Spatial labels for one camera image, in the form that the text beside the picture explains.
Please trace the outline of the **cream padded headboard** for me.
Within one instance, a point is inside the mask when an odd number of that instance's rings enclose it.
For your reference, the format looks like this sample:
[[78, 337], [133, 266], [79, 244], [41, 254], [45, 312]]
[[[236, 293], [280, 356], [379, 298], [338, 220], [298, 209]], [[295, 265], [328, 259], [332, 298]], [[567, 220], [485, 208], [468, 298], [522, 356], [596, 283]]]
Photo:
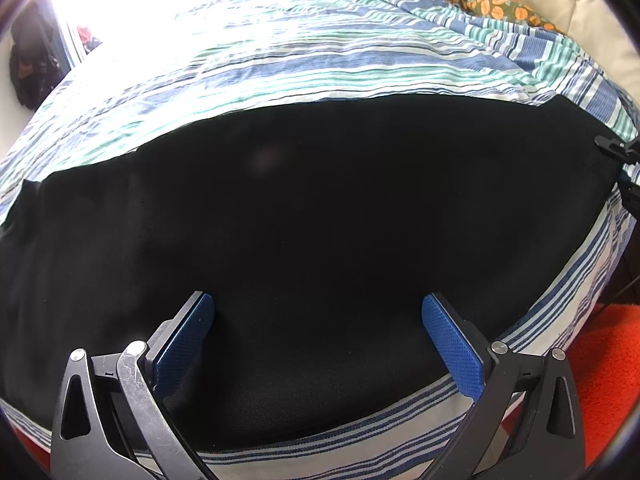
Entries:
[[576, 41], [631, 97], [639, 99], [639, 52], [605, 0], [518, 0]]

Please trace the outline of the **black pants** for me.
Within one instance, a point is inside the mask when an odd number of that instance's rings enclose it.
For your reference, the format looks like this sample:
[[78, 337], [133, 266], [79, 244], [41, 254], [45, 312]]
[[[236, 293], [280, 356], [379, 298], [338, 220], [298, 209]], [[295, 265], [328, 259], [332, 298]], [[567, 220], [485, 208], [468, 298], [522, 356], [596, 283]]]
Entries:
[[1, 395], [52, 422], [70, 352], [215, 305], [170, 404], [200, 451], [307, 437], [444, 374], [441, 292], [487, 337], [533, 307], [622, 165], [608, 128], [539, 106], [384, 96], [244, 110], [27, 181], [1, 229]]

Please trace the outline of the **striped blue green bedsheet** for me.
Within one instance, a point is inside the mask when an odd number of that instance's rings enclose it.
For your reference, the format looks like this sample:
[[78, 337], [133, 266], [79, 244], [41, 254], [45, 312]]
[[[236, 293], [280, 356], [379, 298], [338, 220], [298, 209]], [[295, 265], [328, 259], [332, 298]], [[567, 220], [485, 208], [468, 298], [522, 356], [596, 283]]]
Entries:
[[[73, 66], [62, 62], [47, 0], [20, 1], [21, 11], [2, 9], [3, 37], [13, 46], [17, 15], [38, 3], [65, 75], [2, 157], [1, 229], [27, 181], [264, 107], [406, 94], [539, 106], [562, 96], [605, 125], [606, 138], [639, 137], [637, 102], [569, 36], [472, 15], [446, 0], [156, 0], [124, 38], [102, 42]], [[533, 307], [498, 336], [481, 332], [492, 371], [477, 402], [459, 392], [442, 362], [441, 378], [353, 422], [200, 451], [179, 431], [170, 404], [186, 391], [208, 334], [178, 390], [158, 400], [144, 374], [154, 330], [117, 352], [72, 350], [49, 426], [1, 396], [1, 470], [45, 479], [637, 477], [637, 413], [600, 462], [586, 464], [566, 354], [636, 223], [616, 180], [591, 231]]]

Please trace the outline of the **dark hanging clothes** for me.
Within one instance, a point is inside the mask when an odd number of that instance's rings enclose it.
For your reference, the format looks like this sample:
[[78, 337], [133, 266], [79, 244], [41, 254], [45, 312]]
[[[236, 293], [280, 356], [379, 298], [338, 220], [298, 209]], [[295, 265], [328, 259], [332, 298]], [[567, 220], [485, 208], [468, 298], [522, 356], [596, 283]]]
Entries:
[[11, 36], [9, 71], [17, 101], [38, 110], [65, 75], [54, 52], [54, 27], [32, 2], [17, 15]]

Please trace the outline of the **red fleece garment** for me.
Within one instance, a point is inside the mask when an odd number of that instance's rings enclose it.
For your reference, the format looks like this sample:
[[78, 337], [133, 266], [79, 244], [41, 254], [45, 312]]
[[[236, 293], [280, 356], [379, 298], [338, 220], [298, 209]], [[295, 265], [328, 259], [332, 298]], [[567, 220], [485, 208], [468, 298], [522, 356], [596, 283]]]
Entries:
[[612, 304], [593, 315], [567, 350], [591, 465], [623, 426], [639, 396], [639, 307]]

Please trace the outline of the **red item at window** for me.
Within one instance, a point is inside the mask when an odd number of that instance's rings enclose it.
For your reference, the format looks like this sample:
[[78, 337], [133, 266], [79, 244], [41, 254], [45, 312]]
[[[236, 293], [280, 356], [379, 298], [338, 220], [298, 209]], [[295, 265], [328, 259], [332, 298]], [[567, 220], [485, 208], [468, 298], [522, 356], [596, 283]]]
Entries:
[[98, 37], [94, 36], [87, 27], [78, 27], [77, 31], [81, 44], [87, 54], [96, 50], [96, 48], [102, 44], [102, 41], [99, 40]]

